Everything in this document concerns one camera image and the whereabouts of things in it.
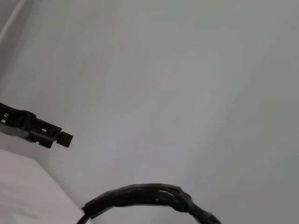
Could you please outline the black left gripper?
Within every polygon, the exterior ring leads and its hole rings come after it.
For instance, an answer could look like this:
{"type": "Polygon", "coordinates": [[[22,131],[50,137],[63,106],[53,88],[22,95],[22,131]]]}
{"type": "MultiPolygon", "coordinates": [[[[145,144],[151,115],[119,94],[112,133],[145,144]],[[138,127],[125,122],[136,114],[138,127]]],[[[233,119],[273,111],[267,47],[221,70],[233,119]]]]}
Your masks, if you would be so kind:
{"type": "Polygon", "coordinates": [[[54,142],[69,147],[73,136],[61,130],[58,126],[38,119],[33,113],[0,104],[1,133],[24,138],[30,143],[38,142],[45,148],[51,148],[54,142]]]}

